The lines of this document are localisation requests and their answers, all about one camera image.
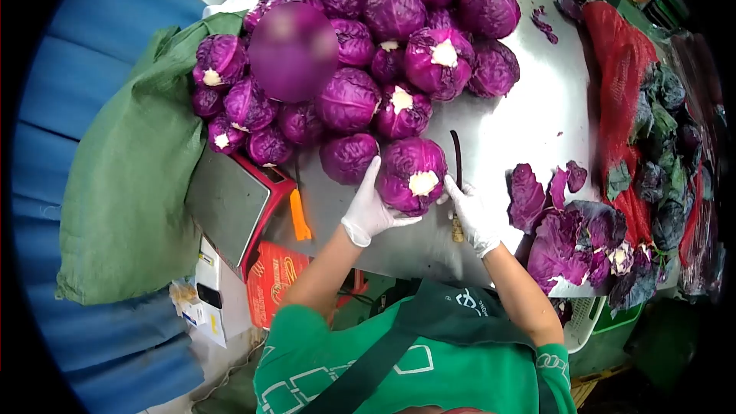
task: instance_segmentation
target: red net bag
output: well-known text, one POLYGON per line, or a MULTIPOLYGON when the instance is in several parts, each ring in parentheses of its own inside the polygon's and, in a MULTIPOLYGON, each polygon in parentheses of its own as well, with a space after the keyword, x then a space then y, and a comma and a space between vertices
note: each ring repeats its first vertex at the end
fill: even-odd
MULTIPOLYGON (((657 61, 657 54, 649 39, 627 23, 612 5, 588 3, 583 7, 583 16, 603 74, 599 132, 603 186, 606 187, 610 170, 622 162, 633 182, 639 150, 629 145, 629 134, 644 72, 649 63, 657 61)), ((626 215, 626 240, 632 245, 651 244, 649 207, 636 195, 633 185, 610 203, 626 215)))

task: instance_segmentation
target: mobile phone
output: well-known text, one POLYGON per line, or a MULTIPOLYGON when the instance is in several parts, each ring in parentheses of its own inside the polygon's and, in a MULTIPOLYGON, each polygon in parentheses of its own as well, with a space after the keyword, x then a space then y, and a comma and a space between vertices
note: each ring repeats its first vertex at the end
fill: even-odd
POLYGON ((208 303, 216 309, 222 310, 222 297, 220 296, 219 291, 213 290, 202 283, 197 283, 197 295, 200 300, 208 303))

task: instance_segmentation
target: digital scale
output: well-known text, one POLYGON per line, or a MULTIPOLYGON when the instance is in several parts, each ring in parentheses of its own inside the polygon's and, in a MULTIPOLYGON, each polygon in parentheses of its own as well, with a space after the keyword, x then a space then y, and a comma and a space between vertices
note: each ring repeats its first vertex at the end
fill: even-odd
POLYGON ((277 168, 205 148, 184 204, 218 255, 245 281, 271 214, 296 186, 277 168))

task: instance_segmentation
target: metal table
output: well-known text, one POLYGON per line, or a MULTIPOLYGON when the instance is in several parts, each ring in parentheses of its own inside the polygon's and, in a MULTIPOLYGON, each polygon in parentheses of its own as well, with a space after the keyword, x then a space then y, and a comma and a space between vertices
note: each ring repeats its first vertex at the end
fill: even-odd
MULTIPOLYGON (((465 92, 449 103, 434 103, 434 115, 425 137, 437 142, 447 157, 449 170, 455 169, 453 143, 449 131, 455 129, 463 150, 466 181, 493 196, 489 217, 501 230, 502 240, 515 252, 523 233, 509 225, 510 200, 506 174, 518 163, 527 162, 546 186, 556 166, 575 160, 592 170, 591 160, 597 125, 588 119, 589 76, 583 44, 575 25, 556 10, 554 0, 519 0, 522 19, 517 29, 502 42, 519 60, 521 78, 507 97, 487 100, 465 92), (550 23, 559 37, 552 45, 534 27, 532 9, 545 6, 550 23)), ((297 242, 288 212, 274 217, 264 237, 275 243, 314 255, 327 242, 350 204, 355 188, 333 182, 322 171, 317 151, 299 157, 302 199, 313 240, 297 242)), ((574 199, 600 200, 590 180, 574 199)), ((445 207, 436 205, 424 220, 408 227, 394 228, 375 237, 355 267, 385 276, 408 279, 424 277, 486 287, 491 278, 468 243, 454 243, 452 223, 445 207)), ((576 287, 560 281, 550 296, 588 297, 607 293, 610 285, 593 290, 588 284, 576 287)))

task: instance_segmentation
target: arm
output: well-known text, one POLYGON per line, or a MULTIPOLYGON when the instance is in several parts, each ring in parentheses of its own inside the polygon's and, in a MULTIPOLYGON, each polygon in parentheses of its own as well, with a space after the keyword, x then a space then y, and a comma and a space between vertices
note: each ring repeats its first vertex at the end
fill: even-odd
POLYGON ((501 243, 498 230, 490 224, 483 195, 469 184, 463 185, 461 191, 451 176, 445 177, 445 190, 453 199, 467 241, 483 259, 511 322, 529 335, 537 347, 564 343, 557 313, 529 272, 501 243))
POLYGON ((335 308, 335 298, 345 277, 373 236, 391 227, 418 223, 422 217, 396 217, 376 192, 375 179, 381 157, 373 157, 363 182, 347 213, 325 247, 291 285, 280 307, 300 304, 327 318, 335 308))

